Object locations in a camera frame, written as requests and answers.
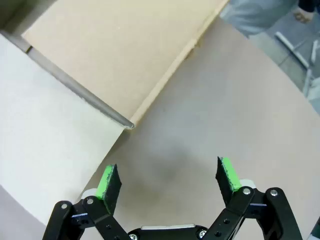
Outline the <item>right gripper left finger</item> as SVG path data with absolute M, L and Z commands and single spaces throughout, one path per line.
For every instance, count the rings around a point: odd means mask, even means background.
M 114 218 L 122 183 L 116 164 L 108 165 L 92 195 L 76 204 L 62 200 L 54 205 L 44 240 L 79 240 L 88 228 L 95 228 L 104 240 L 129 240 L 129 234 Z

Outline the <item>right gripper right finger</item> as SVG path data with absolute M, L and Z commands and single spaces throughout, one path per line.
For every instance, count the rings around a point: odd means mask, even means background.
M 241 184 L 231 161 L 218 157 L 215 178 L 225 208 L 208 228 L 204 240 L 232 240 L 245 219 L 255 219 L 265 240 L 300 240 L 302 234 L 284 191 L 265 192 Z

